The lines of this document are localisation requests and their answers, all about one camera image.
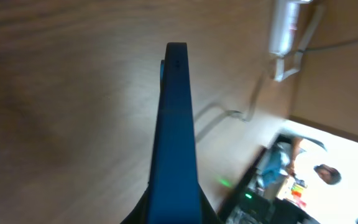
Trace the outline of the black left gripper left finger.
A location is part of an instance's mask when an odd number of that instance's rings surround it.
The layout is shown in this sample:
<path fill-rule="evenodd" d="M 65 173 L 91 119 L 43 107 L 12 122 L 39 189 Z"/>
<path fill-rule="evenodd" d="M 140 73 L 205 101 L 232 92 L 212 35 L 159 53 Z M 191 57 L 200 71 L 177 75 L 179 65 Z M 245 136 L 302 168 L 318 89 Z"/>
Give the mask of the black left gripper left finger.
<path fill-rule="evenodd" d="M 125 217 L 125 219 L 123 219 L 122 222 L 120 222 L 120 224 L 143 224 L 145 220 L 148 196 L 149 188 L 146 188 L 133 210 L 128 214 L 127 217 Z"/>

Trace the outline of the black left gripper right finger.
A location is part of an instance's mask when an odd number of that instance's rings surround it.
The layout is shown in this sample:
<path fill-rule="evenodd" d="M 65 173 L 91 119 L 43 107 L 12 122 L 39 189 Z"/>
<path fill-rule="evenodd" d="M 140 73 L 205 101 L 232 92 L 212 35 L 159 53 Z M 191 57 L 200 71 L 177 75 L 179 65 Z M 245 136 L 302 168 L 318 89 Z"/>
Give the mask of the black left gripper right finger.
<path fill-rule="evenodd" d="M 222 221 L 217 216 L 214 208 L 209 203 L 203 189 L 198 185 L 200 210 L 201 210 L 201 224 L 222 224 Z"/>

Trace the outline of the blue Samsung smartphone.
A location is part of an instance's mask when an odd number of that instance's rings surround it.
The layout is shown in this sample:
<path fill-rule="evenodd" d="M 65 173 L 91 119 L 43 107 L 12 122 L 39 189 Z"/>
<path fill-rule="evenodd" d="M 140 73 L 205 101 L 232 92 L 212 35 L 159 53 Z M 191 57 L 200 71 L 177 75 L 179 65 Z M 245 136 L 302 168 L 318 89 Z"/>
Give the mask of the blue Samsung smartphone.
<path fill-rule="evenodd" d="M 167 44 L 146 223 L 201 223 L 187 44 Z"/>

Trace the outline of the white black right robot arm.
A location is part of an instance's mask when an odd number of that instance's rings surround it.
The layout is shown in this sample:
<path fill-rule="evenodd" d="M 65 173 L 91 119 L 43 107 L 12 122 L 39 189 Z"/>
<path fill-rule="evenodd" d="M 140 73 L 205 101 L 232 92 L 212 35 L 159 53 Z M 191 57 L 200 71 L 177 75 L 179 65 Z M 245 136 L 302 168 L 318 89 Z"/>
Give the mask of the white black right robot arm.
<path fill-rule="evenodd" d="M 296 204 L 273 196 L 267 199 L 257 193 L 255 181 L 268 160 L 269 150 L 263 147 L 239 183 L 231 190 L 218 210 L 223 223 L 297 224 L 317 221 Z"/>

